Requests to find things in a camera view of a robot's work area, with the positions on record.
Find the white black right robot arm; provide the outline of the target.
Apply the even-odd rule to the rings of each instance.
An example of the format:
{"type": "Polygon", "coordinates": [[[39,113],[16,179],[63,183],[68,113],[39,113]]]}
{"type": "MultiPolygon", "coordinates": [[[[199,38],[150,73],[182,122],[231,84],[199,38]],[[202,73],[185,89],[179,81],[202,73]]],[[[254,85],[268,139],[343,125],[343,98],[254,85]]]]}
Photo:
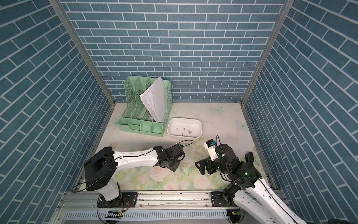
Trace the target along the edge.
{"type": "Polygon", "coordinates": [[[204,143],[209,157],[195,163],[202,175],[219,172],[227,176],[228,186],[212,193],[215,205],[237,206],[261,224],[304,224],[283,200],[271,189],[254,167],[254,155],[248,152],[241,161],[227,144],[214,140],[204,143]]]}

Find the white plastic storage box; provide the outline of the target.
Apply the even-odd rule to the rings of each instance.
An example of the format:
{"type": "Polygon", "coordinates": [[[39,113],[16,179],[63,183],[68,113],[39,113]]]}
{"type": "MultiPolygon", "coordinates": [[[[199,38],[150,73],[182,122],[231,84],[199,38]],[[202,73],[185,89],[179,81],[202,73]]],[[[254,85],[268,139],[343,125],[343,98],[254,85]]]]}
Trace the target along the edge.
{"type": "Polygon", "coordinates": [[[197,139],[202,135],[202,122],[198,119],[172,118],[167,127],[171,137],[197,139]]]}

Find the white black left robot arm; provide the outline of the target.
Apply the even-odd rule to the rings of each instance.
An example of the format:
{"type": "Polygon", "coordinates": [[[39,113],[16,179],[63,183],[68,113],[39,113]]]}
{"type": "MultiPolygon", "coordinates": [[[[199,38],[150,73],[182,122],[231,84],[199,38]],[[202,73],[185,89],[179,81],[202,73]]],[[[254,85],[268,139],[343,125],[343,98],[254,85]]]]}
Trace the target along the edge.
{"type": "Polygon", "coordinates": [[[98,191],[107,202],[122,197],[120,186],[112,177],[120,171],[138,167],[162,167],[175,172],[185,157],[180,143],[169,148],[154,148],[138,152],[118,152],[104,147],[84,163],[87,191],[98,191]]]}

